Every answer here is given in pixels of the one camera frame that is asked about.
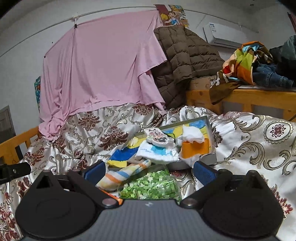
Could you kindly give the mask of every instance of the children's drawing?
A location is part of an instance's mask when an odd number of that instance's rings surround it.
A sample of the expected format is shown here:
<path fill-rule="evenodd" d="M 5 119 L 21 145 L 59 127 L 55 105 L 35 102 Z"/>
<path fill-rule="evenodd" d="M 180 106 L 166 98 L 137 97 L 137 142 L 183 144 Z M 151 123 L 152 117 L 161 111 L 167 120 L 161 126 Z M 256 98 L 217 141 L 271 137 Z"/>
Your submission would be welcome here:
<path fill-rule="evenodd" d="M 186 13 L 180 5 L 155 4 L 164 26 L 183 25 L 189 28 Z"/>

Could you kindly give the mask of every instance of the pink sheet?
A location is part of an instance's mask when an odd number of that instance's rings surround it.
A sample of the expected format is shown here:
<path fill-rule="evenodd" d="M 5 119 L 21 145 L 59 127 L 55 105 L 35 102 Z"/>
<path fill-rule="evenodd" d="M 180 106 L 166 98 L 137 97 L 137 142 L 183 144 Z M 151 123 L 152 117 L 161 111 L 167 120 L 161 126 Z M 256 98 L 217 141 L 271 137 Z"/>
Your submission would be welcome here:
<path fill-rule="evenodd" d="M 167 60 L 153 33 L 161 25 L 158 11 L 149 10 L 70 29 L 44 57 L 39 131 L 56 140 L 68 116 L 79 112 L 125 103 L 161 107 L 150 72 Z"/>

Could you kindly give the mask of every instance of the clothesline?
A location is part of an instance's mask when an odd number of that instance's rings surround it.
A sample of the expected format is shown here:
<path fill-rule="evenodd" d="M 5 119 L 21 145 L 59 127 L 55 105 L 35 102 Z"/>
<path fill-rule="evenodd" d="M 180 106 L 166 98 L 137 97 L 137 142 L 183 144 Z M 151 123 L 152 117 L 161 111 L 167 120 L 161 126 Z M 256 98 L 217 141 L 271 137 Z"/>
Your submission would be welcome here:
<path fill-rule="evenodd" d="M 133 7 L 115 7 L 115 8 L 101 9 L 101 10 L 97 10 L 97 11 L 93 11 L 93 12 L 87 12 L 87 13 L 84 13 L 84 14 L 78 15 L 78 16 L 76 16 L 76 18 L 84 17 L 84 16 L 91 15 L 91 14 L 94 14 L 94 13 L 105 12 L 105 11 L 116 10 L 116 9 L 125 9 L 125 8 L 155 8 L 155 6 L 133 6 Z M 231 22 L 231 23 L 237 24 L 237 25 L 239 25 L 239 26 L 241 26 L 241 27 L 247 28 L 247 29 L 249 29 L 249 30 L 251 30 L 251 31 L 254 31 L 254 30 L 250 29 L 249 27 L 246 27 L 246 26 L 244 26 L 244 25 L 242 25 L 242 24 L 238 24 L 238 23 L 236 23 L 236 22 L 233 22 L 233 21 L 227 20 L 227 19 L 225 19 L 225 18 L 217 17 L 217 16 L 214 16 L 214 15 L 211 15 L 211 14 L 208 14 L 208 13 L 199 12 L 199 11 L 190 10 L 190 9 L 184 9 L 184 10 L 185 10 L 185 11 L 191 11 L 191 12 L 196 12 L 196 13 L 205 14 L 205 15 L 212 16 L 212 17 L 215 17 L 215 18 L 219 18 L 219 19 L 222 19 L 222 20 L 225 20 L 225 21 L 228 21 L 228 22 Z M 42 31 L 44 31 L 44 30 L 47 30 L 47 29 L 49 29 L 49 28 L 51 28 L 51 27 L 54 27 L 54 26 L 56 26 L 56 25 L 58 25 L 58 24 L 61 24 L 61 23 L 67 22 L 67 21 L 73 21 L 73 17 L 71 17 L 71 18 L 67 18 L 67 19 L 62 20 L 62 21 L 60 21 L 60 22 L 58 22 L 58 23 L 54 23 L 54 24 L 52 24 L 52 25 L 50 25 L 50 26 L 48 26 L 48 27 L 46 27 L 46 28 L 44 28 L 44 29 L 41 29 L 41 30 L 39 30 L 38 32 L 36 32 L 36 33 L 34 33 L 34 34 L 32 34 L 32 35 L 26 37 L 25 39 L 23 39 L 22 41 L 18 42 L 17 44 L 15 44 L 14 46 L 12 46 L 10 49 L 8 49 L 7 51 L 5 51 L 2 55 L 0 55 L 0 58 L 1 58 L 4 54 L 6 54 L 6 53 L 9 52 L 10 50 L 12 50 L 14 47 L 16 47 L 17 45 L 19 45 L 19 44 L 21 44 L 22 42 L 24 42 L 25 40 L 29 39 L 30 37 L 33 37 L 34 35 L 36 35 L 36 34 L 42 32 Z"/>

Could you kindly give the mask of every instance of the satin bedspread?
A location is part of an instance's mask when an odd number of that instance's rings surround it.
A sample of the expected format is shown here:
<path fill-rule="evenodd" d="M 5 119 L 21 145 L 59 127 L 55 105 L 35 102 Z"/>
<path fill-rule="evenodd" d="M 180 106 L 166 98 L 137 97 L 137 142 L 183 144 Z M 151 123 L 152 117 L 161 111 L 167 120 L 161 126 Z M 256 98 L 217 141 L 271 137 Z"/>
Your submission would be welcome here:
<path fill-rule="evenodd" d="M 0 186 L 0 240 L 21 238 L 14 212 L 42 170 L 64 174 L 74 168 L 85 169 L 99 159 L 107 160 L 117 148 L 145 127 L 168 125 L 199 116 L 207 116 L 212 126 L 218 160 L 215 168 L 226 168 L 234 174 L 257 170 L 283 209 L 284 220 L 277 237 L 282 241 L 295 241 L 294 123 L 244 112 L 217 116 L 205 108 L 188 106 L 171 109 L 162 116 L 153 106 L 142 104 L 125 104 L 75 114 L 68 118 L 55 142 L 38 136 L 22 160 L 31 165 L 31 174 Z M 202 187 L 190 170 L 171 174 L 177 178 L 183 198 Z"/>

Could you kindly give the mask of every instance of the colorful blanket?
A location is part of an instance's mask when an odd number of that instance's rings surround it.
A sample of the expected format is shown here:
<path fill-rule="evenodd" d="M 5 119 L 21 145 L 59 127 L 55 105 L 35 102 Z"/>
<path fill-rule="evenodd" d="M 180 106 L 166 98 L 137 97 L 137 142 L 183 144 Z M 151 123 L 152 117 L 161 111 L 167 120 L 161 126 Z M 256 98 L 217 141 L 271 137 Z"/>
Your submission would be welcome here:
<path fill-rule="evenodd" d="M 258 41 L 245 43 L 224 62 L 222 70 L 216 75 L 210 88 L 212 104 L 217 104 L 241 85 L 255 85 L 253 65 L 273 63 L 273 57 L 267 48 Z"/>

